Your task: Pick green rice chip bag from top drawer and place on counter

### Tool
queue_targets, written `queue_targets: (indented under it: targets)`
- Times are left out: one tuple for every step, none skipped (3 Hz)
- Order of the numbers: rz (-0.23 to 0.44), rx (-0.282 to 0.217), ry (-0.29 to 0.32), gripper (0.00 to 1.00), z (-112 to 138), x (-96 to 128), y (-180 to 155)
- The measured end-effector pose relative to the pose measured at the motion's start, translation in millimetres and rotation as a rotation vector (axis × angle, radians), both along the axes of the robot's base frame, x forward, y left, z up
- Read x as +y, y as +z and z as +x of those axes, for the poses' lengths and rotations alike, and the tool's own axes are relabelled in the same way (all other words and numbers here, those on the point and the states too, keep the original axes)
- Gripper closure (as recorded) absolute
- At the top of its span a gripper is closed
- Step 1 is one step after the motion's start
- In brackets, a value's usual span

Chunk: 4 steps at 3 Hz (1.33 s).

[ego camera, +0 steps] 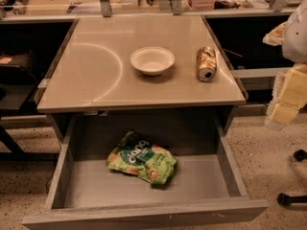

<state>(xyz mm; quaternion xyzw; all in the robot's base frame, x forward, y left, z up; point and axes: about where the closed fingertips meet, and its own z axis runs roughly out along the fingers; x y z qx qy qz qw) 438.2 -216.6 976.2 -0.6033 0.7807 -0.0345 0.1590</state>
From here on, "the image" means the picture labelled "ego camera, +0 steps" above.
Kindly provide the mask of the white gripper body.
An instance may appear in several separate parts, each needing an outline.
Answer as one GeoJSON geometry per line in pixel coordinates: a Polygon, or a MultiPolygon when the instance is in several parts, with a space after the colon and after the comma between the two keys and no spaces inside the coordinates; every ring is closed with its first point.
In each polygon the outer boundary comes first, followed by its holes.
{"type": "Polygon", "coordinates": [[[307,63],[307,0],[288,18],[283,37],[283,57],[292,62],[307,63]]]}

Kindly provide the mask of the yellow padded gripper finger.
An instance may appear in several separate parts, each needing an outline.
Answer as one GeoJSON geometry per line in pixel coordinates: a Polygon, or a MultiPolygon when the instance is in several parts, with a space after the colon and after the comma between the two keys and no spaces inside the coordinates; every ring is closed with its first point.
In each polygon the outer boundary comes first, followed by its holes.
{"type": "Polygon", "coordinates": [[[287,72],[279,72],[275,77],[265,126],[281,130],[295,119],[306,104],[307,65],[295,64],[287,72]]]}
{"type": "Polygon", "coordinates": [[[263,37],[263,42],[271,46],[283,44],[286,23],[283,22],[263,37]]]}

